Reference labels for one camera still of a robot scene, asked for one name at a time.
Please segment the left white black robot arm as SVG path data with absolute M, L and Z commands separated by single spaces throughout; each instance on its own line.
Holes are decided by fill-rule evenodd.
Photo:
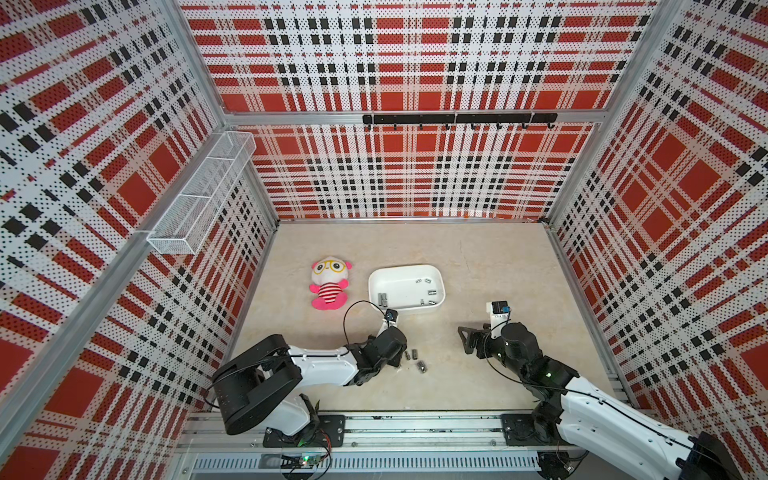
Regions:
M 384 367 L 399 366 L 406 348 L 405 334 L 394 326 L 335 350 L 299 348 L 270 335 L 213 375 L 225 431 L 239 435 L 262 425 L 287 436 L 300 434 L 317 417 L 306 388 L 361 386 Z

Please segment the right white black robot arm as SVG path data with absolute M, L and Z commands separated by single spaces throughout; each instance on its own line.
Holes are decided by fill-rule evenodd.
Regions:
M 575 369 L 543 354 L 523 324 L 461 327 L 463 349 L 506 368 L 504 378 L 525 387 L 539 403 L 536 436 L 561 439 L 636 479 L 738 479 L 741 474 L 715 436 L 667 426 L 614 399 Z

